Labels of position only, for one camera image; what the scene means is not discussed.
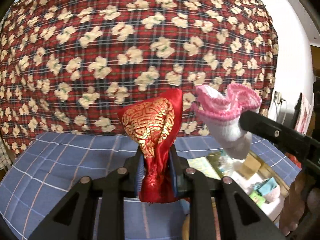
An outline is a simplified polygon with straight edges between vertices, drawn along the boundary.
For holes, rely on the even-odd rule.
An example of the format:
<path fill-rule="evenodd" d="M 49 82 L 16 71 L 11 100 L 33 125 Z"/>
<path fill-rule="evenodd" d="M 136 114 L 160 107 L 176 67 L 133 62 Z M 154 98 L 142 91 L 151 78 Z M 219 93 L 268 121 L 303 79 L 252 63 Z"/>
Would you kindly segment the person right hand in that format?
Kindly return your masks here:
<path fill-rule="evenodd" d="M 301 192 L 306 181 L 305 173 L 300 171 L 290 186 L 289 195 L 284 200 L 283 209 L 280 213 L 279 228 L 285 236 L 296 230 L 306 207 L 310 211 L 319 211 L 319 189 L 313 188 L 307 200 L 302 198 Z"/>

